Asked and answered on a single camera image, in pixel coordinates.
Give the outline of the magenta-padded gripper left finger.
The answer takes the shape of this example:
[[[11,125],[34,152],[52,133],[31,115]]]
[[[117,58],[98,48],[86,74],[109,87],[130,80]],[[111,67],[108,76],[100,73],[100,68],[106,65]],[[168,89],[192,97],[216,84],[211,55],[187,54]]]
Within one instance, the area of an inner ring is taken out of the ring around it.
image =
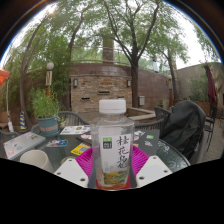
[[[66,159],[55,175],[78,186],[93,189],[96,186],[96,175],[93,173],[92,149],[87,149],[77,158]]]

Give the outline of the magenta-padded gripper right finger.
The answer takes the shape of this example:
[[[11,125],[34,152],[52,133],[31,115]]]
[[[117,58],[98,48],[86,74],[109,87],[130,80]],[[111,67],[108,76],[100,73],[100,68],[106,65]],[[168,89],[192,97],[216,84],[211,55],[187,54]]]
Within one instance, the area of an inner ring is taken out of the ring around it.
[[[136,146],[133,147],[131,167],[138,188],[172,173],[158,156],[149,156]]]

